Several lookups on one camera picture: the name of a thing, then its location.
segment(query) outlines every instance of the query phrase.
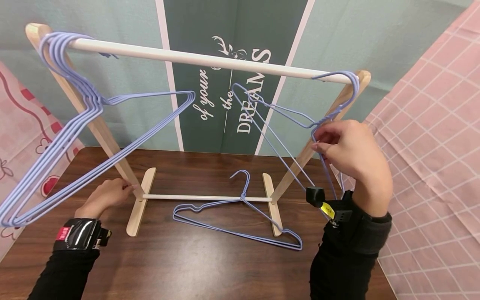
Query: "pink fabric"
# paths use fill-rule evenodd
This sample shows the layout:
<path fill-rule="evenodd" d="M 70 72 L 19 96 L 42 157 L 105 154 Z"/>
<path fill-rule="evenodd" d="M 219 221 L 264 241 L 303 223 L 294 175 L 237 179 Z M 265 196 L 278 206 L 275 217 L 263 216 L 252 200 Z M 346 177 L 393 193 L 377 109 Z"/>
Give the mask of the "pink fabric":
<path fill-rule="evenodd" d="M 0 62 L 0 201 L 38 159 L 62 129 L 59 121 Z M 42 183 L 28 205 L 41 202 L 77 152 L 83 148 L 75 141 Z M 0 260 L 23 228 L 0 227 Z"/>
<path fill-rule="evenodd" d="M 477 0 L 365 121 L 393 175 L 379 261 L 399 299 L 480 299 L 479 116 Z"/>

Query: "red label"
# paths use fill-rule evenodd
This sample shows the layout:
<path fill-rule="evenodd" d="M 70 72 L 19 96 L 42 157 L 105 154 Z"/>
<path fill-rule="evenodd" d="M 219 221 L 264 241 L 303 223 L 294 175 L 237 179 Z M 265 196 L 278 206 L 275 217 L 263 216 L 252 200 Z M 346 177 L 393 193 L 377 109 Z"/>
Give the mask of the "red label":
<path fill-rule="evenodd" d="M 68 233 L 70 232 L 71 227 L 62 227 L 60 228 L 57 234 L 57 240 L 65 240 L 67 238 Z"/>

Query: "wooden table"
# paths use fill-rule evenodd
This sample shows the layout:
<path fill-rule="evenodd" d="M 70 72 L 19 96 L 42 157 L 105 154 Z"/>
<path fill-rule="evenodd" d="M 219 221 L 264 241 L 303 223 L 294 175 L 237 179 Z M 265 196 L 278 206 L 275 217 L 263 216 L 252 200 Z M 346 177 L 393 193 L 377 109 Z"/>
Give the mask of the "wooden table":
<path fill-rule="evenodd" d="M 81 150 L 54 192 L 106 158 L 101 148 Z M 140 181 L 145 170 L 157 168 L 152 193 L 238 196 L 245 177 L 229 177 L 238 169 L 246 169 L 252 176 L 247 196 L 264 197 L 262 172 L 271 175 L 274 186 L 285 174 L 278 158 L 266 156 L 136 150 L 127 159 Z M 316 185 L 327 187 L 318 160 L 310 161 L 305 170 Z M 118 173 L 112 168 L 24 230 L 0 263 L 0 299 L 28 296 L 48 260 L 59 227 L 98 184 L 115 177 Z M 309 299 L 309 269 L 325 219 L 306 203 L 297 183 L 280 199 L 279 208 L 284 227 L 303 239 L 300 252 L 175 222 L 172 210 L 181 203 L 178 201 L 150 200 L 138 237 L 131 238 L 125 227 L 133 201 L 131 197 L 102 216 L 104 227 L 112 230 L 113 236 L 90 273 L 83 299 Z M 256 205 L 267 211 L 266 204 Z M 266 219 L 239 203 L 187 215 L 231 230 L 272 236 Z M 279 238 L 289 240 L 283 235 Z M 395 299 L 378 265 L 367 299 Z"/>

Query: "blue wire hanger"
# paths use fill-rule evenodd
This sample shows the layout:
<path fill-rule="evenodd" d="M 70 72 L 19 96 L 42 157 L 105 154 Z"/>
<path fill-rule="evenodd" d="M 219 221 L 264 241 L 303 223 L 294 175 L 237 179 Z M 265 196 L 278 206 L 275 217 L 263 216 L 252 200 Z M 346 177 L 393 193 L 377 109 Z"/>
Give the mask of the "blue wire hanger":
<path fill-rule="evenodd" d="M 49 145 L 47 150 L 29 169 L 18 185 L 7 196 L 5 201 L 0 204 L 0 221 L 2 226 L 20 227 L 35 222 L 48 211 L 52 210 L 61 202 L 65 201 L 85 185 L 92 182 L 95 178 L 125 158 L 133 150 L 137 149 L 141 144 L 147 141 L 150 137 L 152 137 L 174 118 L 176 118 L 180 113 L 182 113 L 195 100 L 194 91 L 120 95 L 109 99 L 103 97 L 86 78 L 74 71 L 65 61 L 65 48 L 71 41 L 78 38 L 91 39 L 89 36 L 79 34 L 64 32 L 51 33 L 42 39 L 38 52 L 43 62 L 52 71 L 65 77 L 74 87 L 77 88 L 83 97 L 86 109 L 65 125 L 65 127 Z M 49 43 L 48 53 L 51 57 L 52 65 L 47 63 L 43 52 L 43 49 L 47 43 Z M 171 94 L 186 94 L 187 100 L 180 105 L 177 110 L 170 113 L 165 119 L 161 120 L 157 125 L 152 127 L 145 134 L 110 157 L 108 160 L 89 171 L 76 181 L 72 182 L 55 195 L 47 198 L 42 203 L 35 205 L 31 209 L 25 209 L 25 205 L 27 204 L 28 200 L 31 198 L 33 193 L 37 191 L 40 184 L 52 171 L 60 158 L 69 149 L 73 141 L 80 134 L 81 130 L 103 112 L 104 105 L 113 106 L 132 98 L 163 96 Z"/>
<path fill-rule="evenodd" d="M 309 116 L 301 113 L 301 112 L 298 112 L 298 111 L 295 111 L 293 109 L 289 109 L 289 108 L 284 108 L 284 107 L 281 107 L 279 105 L 272 105 L 272 104 L 268 104 L 264 101 L 264 99 L 258 95 L 258 94 L 254 94 L 255 97 L 252 97 L 252 94 L 249 94 L 248 93 L 248 90 L 246 88 L 244 88 L 243 86 L 241 86 L 240 84 L 233 84 L 232 85 L 232 88 L 231 88 L 231 91 L 235 97 L 235 99 L 238 101 L 238 103 L 240 103 L 241 107 L 242 107 L 242 110 L 244 110 L 249 116 L 250 116 L 250 119 L 252 120 L 252 123 L 255 124 L 255 126 L 257 127 L 257 129 L 260 131 L 260 133 L 263 135 L 264 139 L 268 142 L 268 144 L 270 145 L 270 147 L 272 147 L 273 151 L 276 153 L 276 155 L 278 156 L 278 158 L 280 158 L 280 160 L 282 161 L 282 163 L 285 165 L 285 167 L 287 168 L 287 170 L 293 175 L 294 179 L 298 182 L 298 184 L 303 188 L 303 190 L 305 191 L 306 188 L 302 185 L 302 183 L 298 180 L 297 176 L 295 176 L 295 174 L 293 173 L 293 171 L 290 169 L 290 167 L 287 165 L 287 163 L 284 161 L 284 159 L 280 156 L 280 154 L 278 153 L 278 151 L 275 149 L 275 147 L 272 145 L 272 143 L 270 142 L 270 140 L 266 137 L 266 135 L 262 132 L 262 129 L 260 128 L 260 126 L 257 124 L 257 122 L 255 121 L 255 119 L 253 118 L 253 116 L 256 114 L 261 120 L 262 122 L 267 126 L 267 128 L 270 130 L 270 132 L 273 134 L 273 136 L 276 138 L 276 140 L 282 145 L 283 149 L 288 153 L 288 155 L 293 159 L 294 163 L 300 168 L 300 171 L 305 175 L 305 177 L 307 178 L 307 180 L 309 181 L 309 183 L 312 185 L 312 186 L 315 186 L 314 183 L 312 182 L 312 180 L 308 177 L 308 175 L 305 173 L 305 171 L 303 170 L 303 168 L 298 164 L 298 162 L 296 161 L 296 159 L 292 156 L 292 154 L 290 153 L 290 151 L 285 147 L 285 145 L 283 144 L 283 142 L 280 140 L 280 138 L 277 136 L 277 134 L 275 134 L 275 132 L 272 130 L 272 128 L 270 128 L 270 126 L 265 122 L 265 119 L 257 112 L 256 110 L 256 106 L 254 105 L 249 105 L 248 108 L 249 110 L 250 109 L 253 109 L 254 110 L 254 113 L 251 113 L 249 112 L 244 105 L 242 105 L 242 102 L 240 101 L 239 97 L 237 96 L 237 93 L 235 92 L 235 87 L 237 88 L 240 88 L 241 90 L 244 91 L 244 93 L 247 95 L 247 98 L 248 98 L 248 101 L 249 103 L 251 104 L 252 102 L 255 102 L 255 101 L 258 101 L 260 103 L 262 103 L 263 105 L 267 106 L 267 107 L 270 107 L 271 109 L 273 109 L 274 111 L 280 113 L 281 115 L 285 116 L 287 119 L 293 121 L 294 123 L 298 124 L 299 126 L 303 127 L 303 128 L 312 128 L 313 127 L 313 130 L 311 131 L 311 136 L 312 136 L 312 140 L 315 141 L 315 137 L 313 136 L 313 134 L 315 133 L 315 131 L 323 124 L 325 123 L 326 121 L 328 120 L 332 120 L 337 114 L 339 114 L 341 112 L 341 110 L 346 107 L 347 105 L 349 105 L 354 99 L 355 97 L 357 96 L 357 93 L 358 93 L 358 89 L 359 89 L 359 80 L 358 80 L 358 77 L 352 73 L 352 72 L 331 72 L 331 73 L 327 73 L 327 74 L 324 74 L 324 75 L 321 75 L 321 76 L 317 76 L 317 77 L 313 77 L 312 79 L 317 79 L 317 78 L 321 78 L 321 77 L 324 77 L 324 76 L 329 76 L 329 75 L 333 75 L 333 74 L 343 74 L 345 76 L 347 76 L 351 82 L 352 82 L 352 85 L 353 85 L 353 93 L 352 93 L 352 96 L 345 102 L 345 103 L 342 103 L 340 104 L 332 113 L 328 114 L 327 116 L 323 117 L 322 119 L 320 119 L 318 122 L 315 122 L 312 118 L 310 118 Z M 297 121 L 296 119 L 292 118 L 291 116 L 289 116 L 288 114 L 284 113 L 284 111 L 288 111 L 288 112 L 291 112 L 291 113 L 294 113 L 294 114 L 298 114 L 300 116 L 303 116 L 305 117 L 306 119 L 308 119 L 311 124 L 309 125 L 305 125 L 305 124 L 302 124 L 300 123 L 299 121 Z M 329 181 L 329 184 L 330 184 L 330 188 L 332 189 L 332 193 L 334 195 L 334 198 L 336 200 L 336 193 L 335 193 L 335 188 L 333 186 L 333 183 L 332 183 L 332 180 L 330 178 L 330 175 L 329 175 L 329 172 L 328 172 L 328 169 L 326 167 L 326 164 L 324 162 L 324 160 L 321 158 L 320 156 L 320 160 L 322 162 L 322 165 L 324 167 L 324 171 L 327 175 L 327 179 Z M 189 225 L 194 225 L 194 226 L 198 226 L 198 227 L 202 227 L 202 228 L 207 228 L 207 229 L 211 229 L 211 230 L 216 230 L 216 231 L 221 231 L 221 232 L 225 232 L 225 233 L 229 233 L 229 234 L 233 234 L 233 235 L 236 235 L 236 236 L 240 236 L 240 237 L 243 237 L 243 238 L 246 238 L 246 239 L 251 239 L 251 240 L 256 240 L 256 241 L 260 241 L 260 242 L 263 242 L 263 243 L 267 243 L 267 244 L 271 244 L 271 245 L 275 245 L 275 246 L 279 246 L 279 247 L 283 247 L 283 248 L 287 248 L 287 249 L 292 249 L 292 250 L 302 250 L 303 248 L 303 242 L 301 240 L 301 237 L 296 234 L 295 232 L 293 232 L 292 230 L 290 229 L 282 229 L 280 228 L 280 226 L 272 219 L 270 218 L 268 215 L 264 214 L 261 210 L 259 210 L 257 207 L 255 207 L 253 204 L 251 204 L 250 202 L 248 202 L 246 200 L 246 193 L 247 193 L 247 189 L 248 189 L 248 185 L 249 185 L 249 182 L 250 182 L 250 174 L 246 171 L 246 170 L 239 170 L 237 171 L 236 173 L 234 173 L 230 178 L 234 177 L 235 175 L 237 175 L 239 172 L 243 172 L 247 175 L 247 180 L 245 182 L 245 187 L 243 188 L 243 192 L 242 194 L 240 195 L 240 198 L 239 199 L 236 199 L 236 200 L 224 200 L 224 201 L 217 201 L 217 202 L 212 202 L 212 203 L 206 203 L 206 204 L 203 204 L 203 205 L 200 205 L 200 206 L 195 206 L 194 204 L 179 204 L 177 205 L 174 209 L 173 209 L 173 215 L 172 215 L 172 218 L 175 220 L 175 221 L 178 221 L 178 222 L 182 222 L 182 223 L 185 223 L 185 224 L 189 224 Z M 342 192 L 345 192 L 345 189 L 343 187 L 343 183 L 341 184 L 341 187 L 342 187 Z M 288 243 L 288 242 L 283 242 L 283 241 L 280 241 L 280 240 L 273 240 L 273 239 L 268 239 L 268 238 L 263 238 L 263 237 L 259 237 L 259 236 L 254 236 L 254 235 L 249 235 L 249 234 L 244 234 L 244 233 L 239 233 L 239 232 L 235 232 L 235 231 L 231 231 L 231 230 L 227 230 L 227 229 L 223 229 L 223 228 L 219 228 L 219 227 L 215 227 L 215 226 L 212 226 L 212 225 L 209 225 L 207 223 L 203 223 L 203 222 L 200 222 L 200 221 L 196 221 L 196 220 L 193 220 L 192 218 L 188 218 L 188 217 L 185 217 L 185 216 L 182 216 L 179 214 L 179 212 L 181 211 L 185 211 L 185 210 L 190 210 L 190 211 L 193 211 L 195 213 L 199 213 L 201 212 L 202 210 L 204 209 L 207 209 L 207 208 L 211 208 L 211 207 L 216 207 L 216 206 L 220 206 L 220 205 L 224 205 L 224 204 L 229 204 L 229 203 L 236 203 L 236 202 L 243 202 L 245 203 L 248 207 L 250 207 L 251 209 L 255 210 L 256 212 L 260 213 L 261 215 L 263 215 L 265 218 L 267 218 L 275 227 L 277 227 L 278 230 L 280 230 L 282 233 L 287 233 L 289 235 L 291 235 L 297 243 Z"/>

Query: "wrist strap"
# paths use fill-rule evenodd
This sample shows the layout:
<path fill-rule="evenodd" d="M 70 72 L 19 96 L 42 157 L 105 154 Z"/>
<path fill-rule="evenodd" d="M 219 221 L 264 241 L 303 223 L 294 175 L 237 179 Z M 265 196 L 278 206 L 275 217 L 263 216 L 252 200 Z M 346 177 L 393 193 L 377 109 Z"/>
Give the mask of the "wrist strap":
<path fill-rule="evenodd" d="M 324 191 L 307 188 L 307 202 L 320 208 L 331 218 L 325 234 L 339 241 L 343 248 L 359 254 L 377 254 L 385 245 L 392 228 L 392 216 L 387 213 L 374 218 L 365 213 L 352 200 L 352 191 L 346 191 L 342 200 L 326 201 Z"/>
<path fill-rule="evenodd" d="M 74 218 L 68 220 L 60 228 L 53 251 L 59 250 L 90 250 L 106 246 L 111 231 L 101 227 L 97 219 Z"/>

